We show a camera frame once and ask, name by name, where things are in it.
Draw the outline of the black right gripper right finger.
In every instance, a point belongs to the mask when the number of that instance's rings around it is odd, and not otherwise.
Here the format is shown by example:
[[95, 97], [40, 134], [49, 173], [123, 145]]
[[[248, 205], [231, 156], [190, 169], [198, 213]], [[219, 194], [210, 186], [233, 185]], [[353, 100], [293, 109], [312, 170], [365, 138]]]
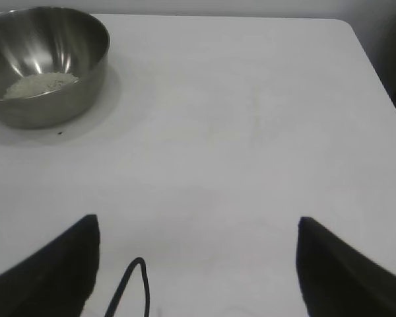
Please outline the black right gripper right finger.
[[396, 316], [396, 275], [311, 217], [298, 224], [296, 271], [309, 316]]

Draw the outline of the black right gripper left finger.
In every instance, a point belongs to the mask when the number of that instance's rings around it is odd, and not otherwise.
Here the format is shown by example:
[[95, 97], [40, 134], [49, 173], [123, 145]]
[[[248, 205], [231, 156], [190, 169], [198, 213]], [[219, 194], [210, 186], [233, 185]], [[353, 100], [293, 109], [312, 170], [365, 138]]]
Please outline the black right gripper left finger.
[[86, 215], [0, 274], [0, 316], [80, 316], [100, 261], [96, 215]]

